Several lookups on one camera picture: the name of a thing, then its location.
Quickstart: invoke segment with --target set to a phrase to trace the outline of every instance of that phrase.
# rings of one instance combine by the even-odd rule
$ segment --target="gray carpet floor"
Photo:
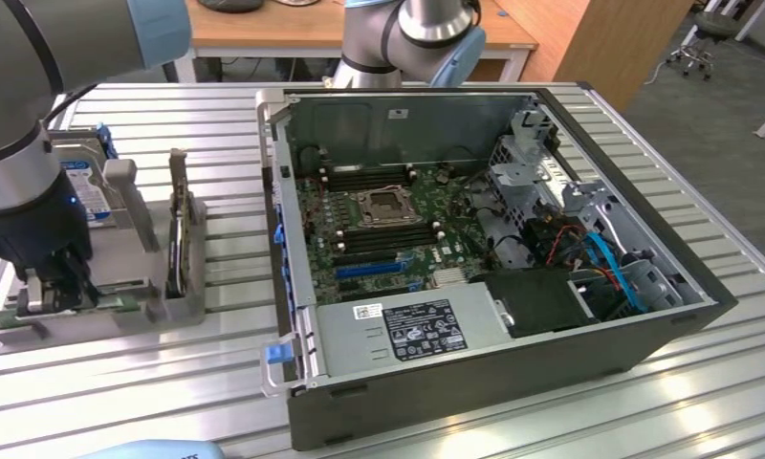
[[[713,80],[663,66],[625,117],[765,255],[765,140],[753,133],[765,121],[765,55],[738,42],[710,51]]]

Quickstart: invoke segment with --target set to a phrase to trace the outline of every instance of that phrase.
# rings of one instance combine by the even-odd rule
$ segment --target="white label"
[[[383,317],[383,303],[364,304],[355,306],[355,319],[363,320],[364,318]]]
[[[394,108],[388,111],[390,120],[407,120],[408,119],[408,109],[407,108]]]
[[[72,181],[79,201],[88,213],[88,226],[102,227],[111,218],[111,205],[104,198],[103,189],[91,183],[94,169],[87,161],[64,161],[63,167]]]

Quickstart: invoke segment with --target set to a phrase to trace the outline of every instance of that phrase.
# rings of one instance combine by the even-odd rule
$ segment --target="computer mouse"
[[[264,0],[199,0],[199,3],[218,12],[251,12],[264,6]]]

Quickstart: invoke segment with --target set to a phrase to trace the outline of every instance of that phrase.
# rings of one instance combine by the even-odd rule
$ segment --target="wooden desk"
[[[501,81],[515,82],[538,42],[510,16],[501,16],[494,0],[483,0],[487,44],[483,59],[506,60]],[[320,0],[288,7],[274,0],[260,10],[227,14],[188,0],[192,21],[191,53],[176,61],[182,82],[195,82],[195,57],[340,57],[343,4]]]

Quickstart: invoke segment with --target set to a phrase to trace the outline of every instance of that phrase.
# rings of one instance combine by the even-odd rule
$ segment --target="cpu socket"
[[[363,213],[362,227],[380,228],[423,220],[411,204],[411,192],[403,188],[363,191],[355,195],[355,201]]]

